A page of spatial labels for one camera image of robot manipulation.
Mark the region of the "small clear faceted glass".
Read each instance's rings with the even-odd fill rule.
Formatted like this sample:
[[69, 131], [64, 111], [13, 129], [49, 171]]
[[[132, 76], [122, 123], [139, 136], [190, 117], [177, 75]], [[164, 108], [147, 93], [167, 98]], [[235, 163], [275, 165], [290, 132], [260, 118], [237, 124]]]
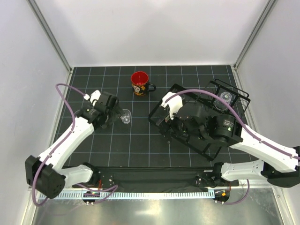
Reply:
[[[230, 105], [231, 100], [232, 100], [232, 95], [230, 92], [224, 91], [218, 96], [220, 99], [222, 99], [224, 102], [226, 102], [228, 105]], [[215, 100], [214, 106], [220, 110], [220, 111], [225, 111], [227, 110], [227, 107], [220, 101], [220, 100]]]

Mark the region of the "red skull mug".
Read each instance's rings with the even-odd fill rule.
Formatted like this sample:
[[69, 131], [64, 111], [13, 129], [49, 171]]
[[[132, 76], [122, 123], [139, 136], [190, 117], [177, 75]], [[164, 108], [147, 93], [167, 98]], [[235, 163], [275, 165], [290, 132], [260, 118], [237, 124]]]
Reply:
[[138, 71], [131, 75], [133, 93], [137, 96], [145, 96], [154, 92], [156, 85], [150, 83], [149, 75], [146, 72]]

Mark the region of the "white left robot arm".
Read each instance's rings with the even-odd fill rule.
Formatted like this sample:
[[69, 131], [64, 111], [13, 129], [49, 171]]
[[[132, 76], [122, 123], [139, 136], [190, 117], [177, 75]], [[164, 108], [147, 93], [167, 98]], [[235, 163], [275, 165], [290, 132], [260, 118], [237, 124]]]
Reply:
[[98, 185], [100, 175], [95, 166], [89, 163], [67, 169], [63, 166], [88, 136], [124, 115], [116, 95], [96, 90], [85, 98], [89, 105], [73, 114], [70, 127], [38, 157], [29, 156], [25, 161], [27, 183], [49, 199], [73, 185], [85, 184], [90, 188]]

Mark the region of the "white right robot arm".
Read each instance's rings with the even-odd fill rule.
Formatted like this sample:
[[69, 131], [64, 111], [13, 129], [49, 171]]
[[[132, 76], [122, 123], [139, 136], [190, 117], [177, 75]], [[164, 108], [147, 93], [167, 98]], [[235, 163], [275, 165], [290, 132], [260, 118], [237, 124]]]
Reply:
[[195, 104], [161, 103], [168, 108], [169, 114], [160, 123], [161, 134], [170, 129], [175, 137], [186, 137], [189, 142], [195, 137], [207, 143], [231, 147], [257, 158], [245, 163], [216, 163], [209, 173], [203, 173], [200, 179], [212, 186], [221, 186], [235, 180], [267, 180], [270, 184], [291, 188], [300, 182], [299, 155], [295, 148], [277, 144], [254, 132], [249, 126], [238, 123], [238, 115], [221, 114], [208, 116], [203, 108]]

